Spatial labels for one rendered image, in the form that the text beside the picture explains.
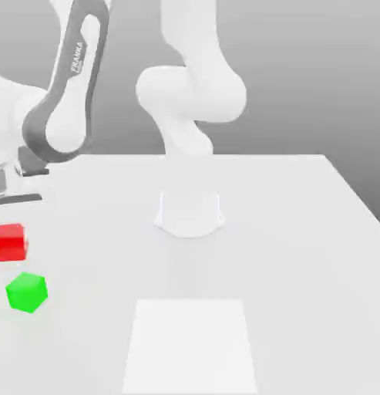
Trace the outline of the small green cube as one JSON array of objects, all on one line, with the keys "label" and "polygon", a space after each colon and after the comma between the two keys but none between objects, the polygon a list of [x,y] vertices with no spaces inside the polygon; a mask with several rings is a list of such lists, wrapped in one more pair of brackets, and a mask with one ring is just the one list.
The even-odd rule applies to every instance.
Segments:
[{"label": "small green cube", "polygon": [[29,272],[20,273],[5,291],[11,308],[27,313],[33,313],[48,298],[45,278]]}]

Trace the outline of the small red cube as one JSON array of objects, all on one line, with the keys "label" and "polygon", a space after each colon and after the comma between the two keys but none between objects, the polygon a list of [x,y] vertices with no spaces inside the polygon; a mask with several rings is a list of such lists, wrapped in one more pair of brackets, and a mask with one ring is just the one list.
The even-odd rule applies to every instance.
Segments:
[{"label": "small red cube", "polygon": [[0,262],[20,262],[26,259],[28,241],[23,225],[0,225]]}]

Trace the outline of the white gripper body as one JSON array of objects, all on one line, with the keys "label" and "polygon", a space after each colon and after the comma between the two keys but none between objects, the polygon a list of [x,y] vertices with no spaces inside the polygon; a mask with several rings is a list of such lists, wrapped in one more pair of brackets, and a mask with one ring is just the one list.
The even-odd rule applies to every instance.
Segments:
[{"label": "white gripper body", "polygon": [[44,201],[38,193],[0,197],[0,220],[28,220],[43,212]]}]

